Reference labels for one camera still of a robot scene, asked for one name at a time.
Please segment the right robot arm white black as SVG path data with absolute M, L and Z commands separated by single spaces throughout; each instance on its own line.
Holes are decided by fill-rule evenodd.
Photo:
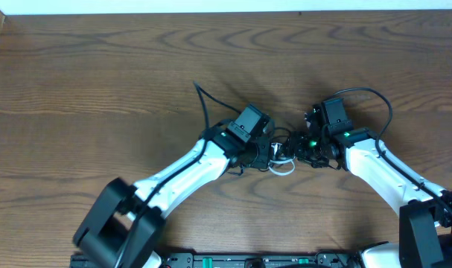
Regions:
M 285 153 L 313 168 L 331 161 L 366 182 L 398 215 L 399 241 L 359 251 L 362 267 L 452 267 L 452 191 L 430 182 L 393 155 L 377 134 L 356 129 L 339 98 L 305 115 Z

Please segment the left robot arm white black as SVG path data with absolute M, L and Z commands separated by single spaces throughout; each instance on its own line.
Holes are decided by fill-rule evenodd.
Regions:
M 230 168 L 265 168 L 271 125 L 249 105 L 235 120 L 207 125 L 188 153 L 157 174 L 131 185 L 112 180 L 75 232 L 74 245 L 98 267 L 160 267 L 154 249 L 168 215 Z

